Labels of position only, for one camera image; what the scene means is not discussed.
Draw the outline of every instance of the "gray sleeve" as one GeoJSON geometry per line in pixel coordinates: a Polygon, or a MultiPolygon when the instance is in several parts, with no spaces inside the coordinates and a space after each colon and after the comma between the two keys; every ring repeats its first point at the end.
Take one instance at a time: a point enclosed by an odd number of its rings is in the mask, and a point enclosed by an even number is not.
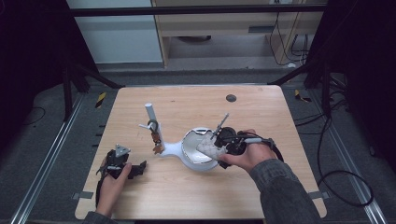
{"type": "Polygon", "coordinates": [[[261,193],[267,223],[321,223],[317,208],[286,163],[263,161],[250,176],[261,193]]]}
{"type": "Polygon", "coordinates": [[[117,224],[117,222],[99,213],[89,212],[82,224],[117,224]]]}

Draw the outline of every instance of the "hand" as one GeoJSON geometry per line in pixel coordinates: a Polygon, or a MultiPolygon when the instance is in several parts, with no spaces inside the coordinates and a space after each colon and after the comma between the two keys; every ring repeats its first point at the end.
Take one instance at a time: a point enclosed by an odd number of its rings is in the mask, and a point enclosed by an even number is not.
{"type": "Polygon", "coordinates": [[[114,204],[123,190],[125,180],[128,179],[128,174],[131,172],[132,164],[126,163],[120,176],[115,179],[111,175],[107,175],[103,180],[102,187],[100,189],[100,199],[98,206],[96,207],[96,213],[102,214],[106,217],[111,217],[114,204]]]}
{"type": "MultiPolygon", "coordinates": [[[[245,130],[244,133],[256,133],[256,131],[249,129],[245,130]]],[[[242,155],[223,154],[219,158],[231,165],[239,166],[250,173],[251,169],[260,162],[276,159],[276,154],[264,143],[252,143],[247,145],[242,155]]]]}

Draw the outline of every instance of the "wooden tabletop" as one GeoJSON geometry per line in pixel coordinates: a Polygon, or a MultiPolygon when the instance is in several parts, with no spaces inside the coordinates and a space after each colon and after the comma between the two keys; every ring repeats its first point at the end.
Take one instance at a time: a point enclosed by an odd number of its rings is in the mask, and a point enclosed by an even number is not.
{"type": "MultiPolygon", "coordinates": [[[[96,171],[107,152],[116,144],[132,150],[129,161],[147,161],[143,175],[128,180],[115,207],[119,219],[241,219],[264,218],[260,193],[242,169],[217,166],[207,172],[187,168],[179,158],[161,158],[152,152],[146,103],[152,103],[162,125],[163,140],[180,141],[196,127],[215,130],[225,113],[223,127],[236,131],[255,129],[273,138],[285,162],[308,192],[318,191],[300,138],[282,90],[278,86],[172,86],[121,89],[110,113],[84,191],[95,192],[100,178],[96,171]],[[230,103],[226,96],[233,94],[230,103]]],[[[83,219],[95,210],[92,199],[79,199],[76,217],[83,219]]],[[[326,208],[321,199],[314,203],[321,217],[326,208]]]]}

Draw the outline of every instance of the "gray carpet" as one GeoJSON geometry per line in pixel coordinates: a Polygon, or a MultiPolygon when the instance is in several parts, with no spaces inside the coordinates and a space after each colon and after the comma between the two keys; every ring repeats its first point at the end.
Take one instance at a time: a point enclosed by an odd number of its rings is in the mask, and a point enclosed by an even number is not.
{"type": "MultiPolygon", "coordinates": [[[[118,73],[105,74],[106,77],[125,85],[180,85],[180,84],[231,84],[231,83],[258,83],[273,81],[288,73],[281,70],[207,70],[207,71],[173,71],[173,72],[136,72],[133,74],[118,73]]],[[[111,90],[96,80],[89,79],[92,87],[83,98],[82,108],[77,116],[70,134],[52,167],[46,184],[37,198],[35,206],[29,216],[29,221],[36,223],[64,222],[79,223],[74,216],[77,201],[71,196],[82,191],[85,178],[92,164],[96,146],[100,142],[98,133],[103,132],[108,115],[113,105],[117,90],[111,90]],[[106,98],[99,109],[94,108],[98,95],[105,91],[106,98]]],[[[295,78],[289,85],[301,84],[301,77],[295,78]]],[[[296,100],[294,89],[283,89],[290,112],[294,119],[318,113],[314,103],[296,100]]],[[[307,91],[301,91],[302,96],[310,97],[307,91]]],[[[334,96],[334,101],[342,96],[334,96]]],[[[35,178],[41,162],[59,131],[64,116],[64,100],[62,86],[57,86],[41,92],[35,98],[35,106],[45,109],[42,119],[42,109],[33,109],[27,123],[21,132],[9,145],[9,154],[1,159],[0,164],[0,220],[7,222],[16,211],[18,205],[35,178]]],[[[338,127],[345,140],[346,146],[354,161],[358,164],[364,178],[375,191],[382,212],[389,223],[396,223],[396,200],[393,190],[396,189],[396,175],[389,169],[387,163],[380,158],[371,157],[368,145],[361,134],[359,125],[352,115],[341,106],[334,110],[333,124],[338,127]]],[[[310,165],[316,179],[318,167],[316,153],[318,149],[318,134],[323,126],[322,119],[298,128],[310,165]]],[[[332,142],[327,134],[324,135],[321,147],[321,167],[323,172],[341,169],[342,163],[338,159],[332,142]]],[[[348,199],[357,201],[356,194],[347,176],[336,175],[329,177],[328,182],[348,199]]],[[[356,208],[341,202],[331,194],[325,200],[328,215],[324,218],[328,223],[370,223],[363,208],[356,208]]]]}

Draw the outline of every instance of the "wall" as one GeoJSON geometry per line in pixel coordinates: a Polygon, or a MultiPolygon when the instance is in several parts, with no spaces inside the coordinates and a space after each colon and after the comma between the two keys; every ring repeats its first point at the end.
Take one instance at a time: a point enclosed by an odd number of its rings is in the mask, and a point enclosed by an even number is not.
{"type": "MultiPolygon", "coordinates": [[[[70,8],[151,7],[149,0],[67,0],[70,8]]],[[[162,63],[153,16],[76,18],[100,67],[103,64],[162,63]]]]}

